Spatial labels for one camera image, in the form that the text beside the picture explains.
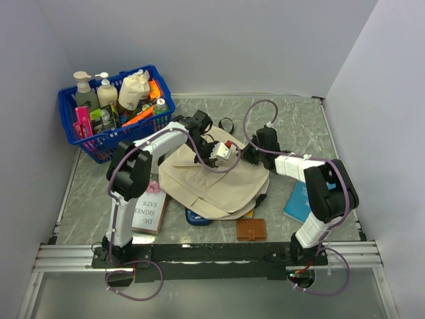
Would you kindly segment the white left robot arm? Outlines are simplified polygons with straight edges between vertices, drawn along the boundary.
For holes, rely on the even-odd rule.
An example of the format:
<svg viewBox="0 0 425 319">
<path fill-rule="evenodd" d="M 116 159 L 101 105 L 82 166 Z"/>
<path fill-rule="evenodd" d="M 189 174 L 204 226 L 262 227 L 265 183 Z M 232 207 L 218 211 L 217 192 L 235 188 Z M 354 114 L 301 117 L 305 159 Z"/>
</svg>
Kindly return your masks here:
<svg viewBox="0 0 425 319">
<path fill-rule="evenodd" d="M 187 144 L 195 153 L 195 163 L 210 171 L 215 170 L 216 160 L 211 154 L 218 142 L 203 138 L 212 128 L 212 122 L 205 112 L 198 110 L 194 116 L 174 118 L 166 127 L 144 139 L 123 140 L 118 144 L 106 175 L 112 212 L 110 225 L 102 239 L 102 248 L 108 252 L 107 258 L 114 266 L 126 266 L 131 260 L 135 205 L 147 190 L 153 160 Z"/>
</svg>

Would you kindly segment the beige canvas backpack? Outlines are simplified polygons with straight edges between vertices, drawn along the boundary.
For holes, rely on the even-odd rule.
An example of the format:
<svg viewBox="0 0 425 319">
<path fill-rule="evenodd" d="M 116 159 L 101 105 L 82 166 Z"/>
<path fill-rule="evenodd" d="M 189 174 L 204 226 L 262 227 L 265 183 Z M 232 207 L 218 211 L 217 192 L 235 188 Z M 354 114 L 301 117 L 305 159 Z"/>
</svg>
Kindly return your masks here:
<svg viewBox="0 0 425 319">
<path fill-rule="evenodd" d="M 251 211 L 267 192 L 269 171 L 240 160 L 226 173 L 214 173 L 194 162 L 183 144 L 159 166 L 159 185 L 174 200 L 206 219 L 237 219 Z"/>
</svg>

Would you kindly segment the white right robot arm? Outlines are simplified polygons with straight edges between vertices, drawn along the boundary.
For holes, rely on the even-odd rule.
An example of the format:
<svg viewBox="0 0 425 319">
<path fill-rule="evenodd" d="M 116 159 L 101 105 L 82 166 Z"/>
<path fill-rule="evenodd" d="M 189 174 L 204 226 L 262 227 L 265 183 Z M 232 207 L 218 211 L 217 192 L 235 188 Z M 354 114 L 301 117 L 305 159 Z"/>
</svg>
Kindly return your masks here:
<svg viewBox="0 0 425 319">
<path fill-rule="evenodd" d="M 241 151 L 241 158 L 305 184 L 310 213 L 293 233 L 289 247 L 289 256 L 297 265 L 317 256 L 321 242 L 359 205 L 359 197 L 341 160 L 282 151 L 272 127 L 257 130 Z"/>
</svg>

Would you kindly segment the brown leather wallet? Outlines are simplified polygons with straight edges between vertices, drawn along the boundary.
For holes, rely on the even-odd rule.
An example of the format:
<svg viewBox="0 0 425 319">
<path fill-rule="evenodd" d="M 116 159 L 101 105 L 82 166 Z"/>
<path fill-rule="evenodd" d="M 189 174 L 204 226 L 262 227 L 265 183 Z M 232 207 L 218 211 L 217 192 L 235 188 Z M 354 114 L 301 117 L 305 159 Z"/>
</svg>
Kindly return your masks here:
<svg viewBox="0 0 425 319">
<path fill-rule="evenodd" d="M 266 224 L 263 219 L 238 219 L 236 221 L 237 241 L 265 241 Z"/>
</svg>

